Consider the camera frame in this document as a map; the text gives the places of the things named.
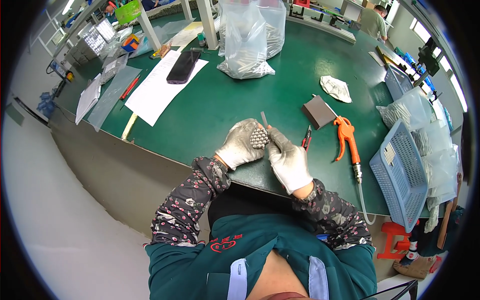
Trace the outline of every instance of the black smartphone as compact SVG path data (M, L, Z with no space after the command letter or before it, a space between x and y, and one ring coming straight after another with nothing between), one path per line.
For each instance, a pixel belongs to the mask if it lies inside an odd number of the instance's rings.
M185 84L187 83L193 71L195 63L200 58L198 51L185 51L180 54L179 58L172 67L167 76L168 84Z

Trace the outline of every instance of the white glove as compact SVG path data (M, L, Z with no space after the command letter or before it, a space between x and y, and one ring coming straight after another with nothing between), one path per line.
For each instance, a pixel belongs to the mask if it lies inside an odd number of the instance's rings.
M308 185L312 176L308 172L307 152L292 144L277 128L267 129L271 142L267 144L273 172L291 195L295 190Z
M241 164L262 158L265 150L254 149L250 143L250 136L257 128L258 121L255 119L238 122L230 129L223 146L217 149L215 154L232 170L235 170Z

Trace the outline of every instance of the dirty work glove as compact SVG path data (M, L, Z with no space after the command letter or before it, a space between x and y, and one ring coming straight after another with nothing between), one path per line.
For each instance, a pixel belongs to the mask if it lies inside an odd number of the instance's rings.
M292 144L277 128L267 129L271 142L267 144L270 163L278 180L291 195L308 185L313 178L308 172L307 152Z
M232 170L237 166L257 160L264 156L265 150L254 149L250 143L250 136L258 128L258 121L246 119L235 124L227 134L227 138L220 149L215 151Z

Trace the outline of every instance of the purple phone case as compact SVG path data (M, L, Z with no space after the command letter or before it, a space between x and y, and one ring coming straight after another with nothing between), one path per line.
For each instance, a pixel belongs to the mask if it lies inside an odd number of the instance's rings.
M186 78L185 80L172 80L172 79L168 79L168 77L170 76L170 74L168 74L168 76L167 76L167 83L168 83L168 84L185 84L185 83L187 83L187 82L188 82L188 79L190 78L190 75L191 75L192 72L193 72L193 69L195 68L195 64L197 63L197 61L198 61L199 59L200 59L200 53L199 53L197 59L195 60L195 62L193 63L192 67L190 68L190 72L188 73L187 78Z

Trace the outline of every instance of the floral sleeve cover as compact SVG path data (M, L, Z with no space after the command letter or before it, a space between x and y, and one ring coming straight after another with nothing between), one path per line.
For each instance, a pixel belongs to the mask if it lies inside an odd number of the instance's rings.
M230 187L227 169L216 158L197 157L193 173L166 197L150 226L152 242L195 246L198 219L221 192Z
M363 215L336 192L325 190L324 184L314 179L313 197L295 199L295 210L306 210L322 230L329 234L326 243L332 250L347 249L358 244L372 244Z

